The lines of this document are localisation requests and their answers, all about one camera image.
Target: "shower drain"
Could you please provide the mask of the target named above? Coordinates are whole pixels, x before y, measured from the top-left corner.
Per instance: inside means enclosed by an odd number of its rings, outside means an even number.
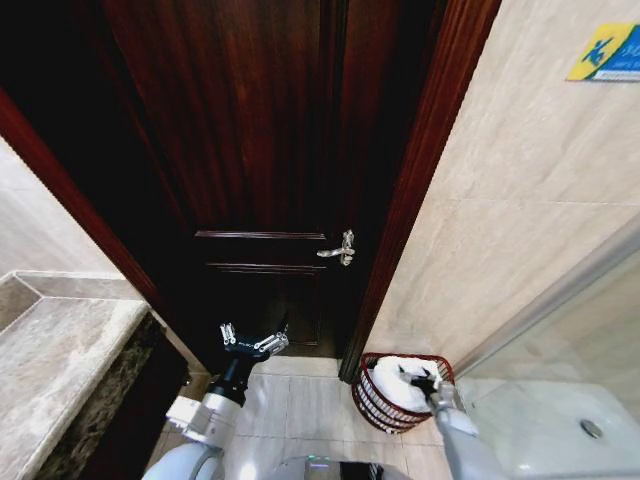
[[[592,438],[602,437],[602,429],[587,418],[580,420],[580,426]]]

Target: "glass shower door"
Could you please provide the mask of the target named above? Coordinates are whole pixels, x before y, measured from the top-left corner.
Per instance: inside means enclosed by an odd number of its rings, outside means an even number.
[[[640,253],[458,384],[511,478],[640,478]]]

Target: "shower enclosure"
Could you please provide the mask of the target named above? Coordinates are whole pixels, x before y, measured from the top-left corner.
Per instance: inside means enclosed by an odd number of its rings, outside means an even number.
[[[511,478],[640,478],[640,221],[458,371],[464,406]]]

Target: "trash bin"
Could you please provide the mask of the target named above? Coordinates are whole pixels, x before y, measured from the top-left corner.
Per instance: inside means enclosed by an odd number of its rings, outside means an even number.
[[[404,433],[431,417],[431,412],[411,412],[387,399],[374,385],[369,369],[375,367],[381,357],[412,357],[431,360],[438,364],[442,380],[455,383],[451,365],[436,355],[403,355],[398,353],[365,353],[360,360],[358,381],[351,386],[353,401],[362,416],[371,425],[390,434]]]

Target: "beige tile floor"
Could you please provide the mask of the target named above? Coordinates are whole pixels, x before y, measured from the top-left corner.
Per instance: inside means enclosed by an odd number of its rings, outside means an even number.
[[[386,463],[414,480],[451,478],[433,420],[404,435],[376,430],[361,417],[349,386],[337,375],[332,359],[274,357],[258,365],[225,455],[226,479],[259,479],[285,458],[309,454]],[[201,396],[206,382],[205,376],[194,377],[182,394]],[[185,441],[165,426],[150,465]]]

